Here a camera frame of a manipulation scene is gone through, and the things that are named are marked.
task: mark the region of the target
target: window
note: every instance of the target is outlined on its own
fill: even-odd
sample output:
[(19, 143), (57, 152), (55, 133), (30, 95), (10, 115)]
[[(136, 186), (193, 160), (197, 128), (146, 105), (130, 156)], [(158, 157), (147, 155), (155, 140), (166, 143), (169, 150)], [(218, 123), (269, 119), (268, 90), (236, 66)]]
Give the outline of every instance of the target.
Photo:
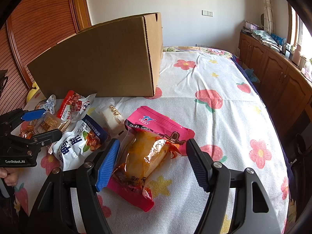
[(288, 4), (289, 24), (287, 42), (291, 45), (301, 46), (301, 55), (307, 59), (312, 58), (312, 37), (305, 24), (299, 18), (294, 8)]

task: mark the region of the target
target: curtain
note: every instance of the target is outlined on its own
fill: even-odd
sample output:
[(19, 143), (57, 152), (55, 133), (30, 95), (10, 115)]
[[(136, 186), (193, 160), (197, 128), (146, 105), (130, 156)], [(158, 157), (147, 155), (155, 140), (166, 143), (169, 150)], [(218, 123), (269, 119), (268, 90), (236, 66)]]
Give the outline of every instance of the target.
[(275, 33), (272, 0), (263, 0), (264, 5), (264, 30)]

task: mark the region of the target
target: bed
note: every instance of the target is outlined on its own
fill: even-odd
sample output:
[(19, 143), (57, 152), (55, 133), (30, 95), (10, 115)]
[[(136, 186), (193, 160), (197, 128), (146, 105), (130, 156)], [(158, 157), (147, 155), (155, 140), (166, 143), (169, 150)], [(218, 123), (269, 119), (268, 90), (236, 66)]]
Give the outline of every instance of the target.
[[(207, 96), (211, 101), (205, 102)], [(90, 115), (104, 99), (96, 98), (89, 108)], [(155, 96), (114, 100), (124, 117), (147, 105), (192, 129), (202, 151), (227, 168), (253, 168), (272, 202), (280, 230), (284, 231), (291, 205), (291, 173), (287, 173), (290, 168), (287, 170), (288, 162), (265, 105), (232, 54), (209, 48), (164, 47)], [(45, 148), (37, 163), (22, 172), (16, 186), (17, 204), (28, 214), (47, 175), (60, 166)], [(194, 233), (208, 194), (197, 184), (188, 158), (179, 158), (150, 187), (155, 206), (147, 213), (107, 188), (98, 194), (112, 232)], [(83, 233), (77, 194), (74, 189), (71, 193), (77, 229)], [(221, 233), (227, 233), (230, 227), (234, 195), (235, 190), (231, 189)]]

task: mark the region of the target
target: brown cardboard box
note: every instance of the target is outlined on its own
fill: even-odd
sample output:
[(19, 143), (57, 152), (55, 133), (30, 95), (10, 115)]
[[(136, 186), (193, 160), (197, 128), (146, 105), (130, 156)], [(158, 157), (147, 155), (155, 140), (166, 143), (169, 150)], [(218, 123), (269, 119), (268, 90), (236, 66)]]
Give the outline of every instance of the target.
[(153, 96), (163, 51), (160, 13), (89, 27), (36, 57), (28, 68), (46, 97)]

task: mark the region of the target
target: silver bolt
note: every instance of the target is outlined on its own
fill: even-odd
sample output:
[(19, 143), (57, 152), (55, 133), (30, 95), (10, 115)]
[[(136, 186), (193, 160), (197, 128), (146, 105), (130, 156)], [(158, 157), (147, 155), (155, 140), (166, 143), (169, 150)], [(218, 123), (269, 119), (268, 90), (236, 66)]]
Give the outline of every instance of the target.
[(83, 166), (84, 166), (85, 168), (90, 168), (90, 167), (92, 167), (92, 165), (93, 165), (92, 162), (85, 162), (85, 163), (83, 164)]
[(251, 169), (251, 168), (247, 168), (246, 172), (249, 173), (249, 174), (254, 174), (255, 173), (255, 171), (253, 169)]
[(221, 168), (221, 167), (222, 167), (222, 164), (221, 164), (220, 162), (214, 162), (214, 163), (213, 163), (213, 166), (214, 166), (215, 168)]
[(53, 174), (58, 174), (60, 172), (60, 168), (56, 167), (52, 170)]

